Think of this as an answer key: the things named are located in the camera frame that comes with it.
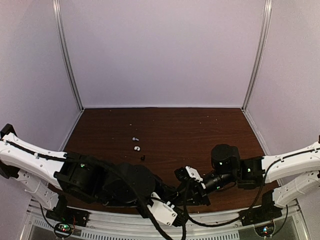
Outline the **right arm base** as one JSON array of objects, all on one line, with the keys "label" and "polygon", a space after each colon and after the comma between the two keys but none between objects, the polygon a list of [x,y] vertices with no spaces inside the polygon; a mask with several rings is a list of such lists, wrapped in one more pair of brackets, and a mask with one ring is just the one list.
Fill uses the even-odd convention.
[{"label": "right arm base", "polygon": [[271,237],[276,232],[275,219],[282,215],[282,209],[275,206],[259,206],[239,212],[242,226],[253,225],[255,233],[262,238]]}]

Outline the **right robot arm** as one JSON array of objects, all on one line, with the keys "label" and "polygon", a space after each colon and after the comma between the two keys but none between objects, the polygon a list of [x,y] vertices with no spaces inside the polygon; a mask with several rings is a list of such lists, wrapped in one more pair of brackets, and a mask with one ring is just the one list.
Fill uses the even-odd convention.
[{"label": "right robot arm", "polygon": [[267,199],[256,210],[259,220],[268,220],[277,208],[299,198],[320,185],[320,143],[278,155],[242,159],[236,146],[217,144],[210,153],[213,172],[201,176],[195,168],[182,168],[183,206],[209,205],[209,194],[229,183],[244,190],[262,189],[265,184],[295,176],[285,185],[265,193]]}]

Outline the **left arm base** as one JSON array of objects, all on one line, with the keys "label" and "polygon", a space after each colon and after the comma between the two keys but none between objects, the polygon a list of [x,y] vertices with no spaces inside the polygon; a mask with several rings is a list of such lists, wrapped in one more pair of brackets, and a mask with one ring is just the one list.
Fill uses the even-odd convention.
[{"label": "left arm base", "polygon": [[87,226],[89,212],[76,208],[67,208],[63,216],[58,216],[53,210],[42,211],[46,223],[52,228],[53,233],[59,239],[66,239]]}]

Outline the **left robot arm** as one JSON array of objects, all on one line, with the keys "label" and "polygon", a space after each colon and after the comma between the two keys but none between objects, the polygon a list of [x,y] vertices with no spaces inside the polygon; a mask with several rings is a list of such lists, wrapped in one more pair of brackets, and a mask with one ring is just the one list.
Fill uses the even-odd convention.
[{"label": "left robot arm", "polygon": [[33,195],[61,222],[72,218],[66,199],[48,193],[43,181],[87,204],[107,208],[135,208],[147,216],[154,203],[178,205],[179,192],[166,185],[144,165],[127,162],[113,164],[91,155],[51,151],[18,138],[13,126],[0,131],[0,174],[4,178],[37,182]]}]

